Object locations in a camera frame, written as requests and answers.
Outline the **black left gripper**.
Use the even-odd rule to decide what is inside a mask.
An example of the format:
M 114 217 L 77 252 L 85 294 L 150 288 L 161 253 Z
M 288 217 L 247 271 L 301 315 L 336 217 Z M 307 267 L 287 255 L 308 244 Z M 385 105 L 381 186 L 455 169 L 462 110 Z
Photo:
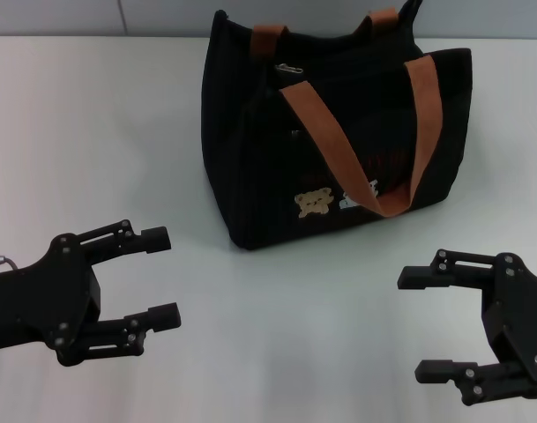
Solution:
M 0 350 L 42 342 L 66 367 L 85 360 L 140 356 L 149 330 L 181 326 L 177 304 L 98 322 L 101 288 L 93 265 L 170 249 L 164 226 L 136 234 L 128 219 L 57 236 L 38 262 L 0 272 Z

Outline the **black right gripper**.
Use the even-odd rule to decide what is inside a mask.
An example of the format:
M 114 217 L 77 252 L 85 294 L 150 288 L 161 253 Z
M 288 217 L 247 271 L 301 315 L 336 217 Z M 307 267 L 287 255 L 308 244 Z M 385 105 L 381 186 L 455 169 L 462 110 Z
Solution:
M 439 249 L 429 266 L 405 266 L 398 289 L 458 286 L 485 290 L 482 322 L 501 363 L 422 360 L 419 383 L 453 381 L 466 406 L 522 397 L 537 399 L 537 277 L 512 253 L 485 256 Z

